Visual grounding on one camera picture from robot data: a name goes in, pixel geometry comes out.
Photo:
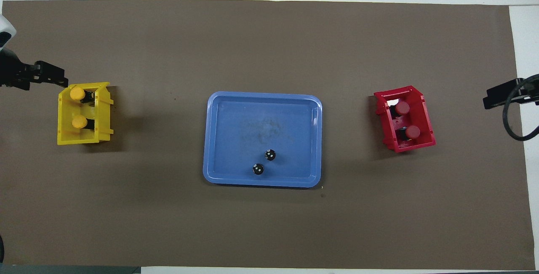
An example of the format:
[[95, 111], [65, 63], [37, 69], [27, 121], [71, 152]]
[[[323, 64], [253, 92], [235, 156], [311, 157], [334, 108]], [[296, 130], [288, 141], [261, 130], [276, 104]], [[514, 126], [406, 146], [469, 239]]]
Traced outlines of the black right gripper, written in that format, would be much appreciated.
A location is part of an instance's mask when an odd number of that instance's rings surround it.
[[486, 90], [483, 98], [485, 110], [504, 105], [510, 92], [515, 86], [520, 85], [516, 94], [516, 103], [534, 103], [539, 106], [539, 74], [528, 78], [515, 78]]

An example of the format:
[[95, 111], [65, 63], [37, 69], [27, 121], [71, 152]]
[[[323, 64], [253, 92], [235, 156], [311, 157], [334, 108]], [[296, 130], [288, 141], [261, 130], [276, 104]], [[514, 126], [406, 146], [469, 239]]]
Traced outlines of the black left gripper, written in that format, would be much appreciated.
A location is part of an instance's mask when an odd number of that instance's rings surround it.
[[15, 52], [8, 48], [0, 51], [0, 87], [16, 87], [29, 90], [31, 83], [50, 83], [62, 88], [69, 86], [65, 70], [45, 61], [35, 63], [35, 75], [31, 67], [19, 60]]

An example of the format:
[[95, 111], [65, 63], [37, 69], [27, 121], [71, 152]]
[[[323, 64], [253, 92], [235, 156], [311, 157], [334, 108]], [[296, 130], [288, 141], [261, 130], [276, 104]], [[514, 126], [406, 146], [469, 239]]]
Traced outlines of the yellow push button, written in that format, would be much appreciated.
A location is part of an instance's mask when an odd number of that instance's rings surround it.
[[72, 126], [77, 129], [95, 130], [96, 123], [95, 120], [80, 114], [73, 117]]
[[96, 100], [96, 95], [91, 90], [85, 90], [80, 86], [71, 88], [69, 97], [81, 104], [93, 104]]

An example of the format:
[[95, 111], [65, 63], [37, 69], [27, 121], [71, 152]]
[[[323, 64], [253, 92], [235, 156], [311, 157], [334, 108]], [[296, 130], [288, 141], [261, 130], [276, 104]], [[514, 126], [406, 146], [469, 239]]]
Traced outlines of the red push button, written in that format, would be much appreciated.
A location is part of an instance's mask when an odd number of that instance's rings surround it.
[[407, 115], [410, 105], [404, 100], [398, 100], [396, 104], [390, 106], [390, 113], [393, 119]]
[[412, 141], [420, 137], [421, 130], [416, 125], [410, 125], [397, 129], [396, 135], [402, 141]]

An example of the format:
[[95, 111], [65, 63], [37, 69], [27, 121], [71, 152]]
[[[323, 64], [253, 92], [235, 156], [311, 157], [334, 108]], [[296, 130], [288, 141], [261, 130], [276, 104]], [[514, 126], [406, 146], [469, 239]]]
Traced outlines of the yellow plastic bin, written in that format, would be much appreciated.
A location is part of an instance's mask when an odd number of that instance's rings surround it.
[[[114, 105], [114, 100], [108, 90], [109, 85], [109, 82], [71, 84], [59, 93], [56, 132], [58, 145], [94, 144], [110, 141], [110, 137], [114, 134], [111, 125], [111, 107]], [[96, 95], [95, 102], [81, 104], [72, 100], [69, 97], [69, 92], [75, 86], [93, 91]], [[72, 126], [73, 117], [80, 114], [95, 120], [95, 130], [77, 129]]]

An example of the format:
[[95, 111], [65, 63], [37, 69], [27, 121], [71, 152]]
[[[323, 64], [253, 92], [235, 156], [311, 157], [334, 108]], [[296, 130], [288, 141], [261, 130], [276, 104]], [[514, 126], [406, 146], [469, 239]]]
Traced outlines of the red plastic bin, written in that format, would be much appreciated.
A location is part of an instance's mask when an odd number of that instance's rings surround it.
[[[375, 113], [380, 118], [382, 126], [382, 142], [387, 149], [402, 153], [436, 144], [425, 97], [418, 89], [409, 85], [375, 92], [374, 96], [376, 98]], [[410, 105], [410, 111], [407, 115], [393, 119], [390, 106], [396, 104], [398, 100], [406, 101]], [[400, 140], [396, 135], [396, 130], [410, 125], [419, 127], [420, 137], [412, 141]]]

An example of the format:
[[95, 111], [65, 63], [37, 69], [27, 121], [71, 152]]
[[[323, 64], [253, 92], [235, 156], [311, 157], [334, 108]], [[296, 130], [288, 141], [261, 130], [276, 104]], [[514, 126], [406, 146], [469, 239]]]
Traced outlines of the blue plastic tray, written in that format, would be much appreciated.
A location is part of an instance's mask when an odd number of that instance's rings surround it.
[[[264, 152], [273, 149], [268, 161]], [[256, 163], [264, 173], [252, 172]], [[213, 93], [203, 176], [214, 184], [312, 188], [322, 176], [322, 103], [306, 94]]]

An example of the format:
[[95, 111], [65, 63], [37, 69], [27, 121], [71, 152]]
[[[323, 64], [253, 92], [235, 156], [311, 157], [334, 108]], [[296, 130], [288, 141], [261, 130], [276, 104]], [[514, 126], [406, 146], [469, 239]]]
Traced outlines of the brown paper mat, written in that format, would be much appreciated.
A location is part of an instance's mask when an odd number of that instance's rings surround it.
[[[4, 2], [22, 61], [110, 82], [114, 135], [56, 144], [61, 88], [0, 88], [5, 262], [77, 266], [535, 268], [522, 142], [486, 90], [516, 77], [510, 9], [249, 0]], [[375, 92], [414, 86], [436, 144], [383, 144]], [[203, 176], [220, 90], [323, 106], [312, 189]]]

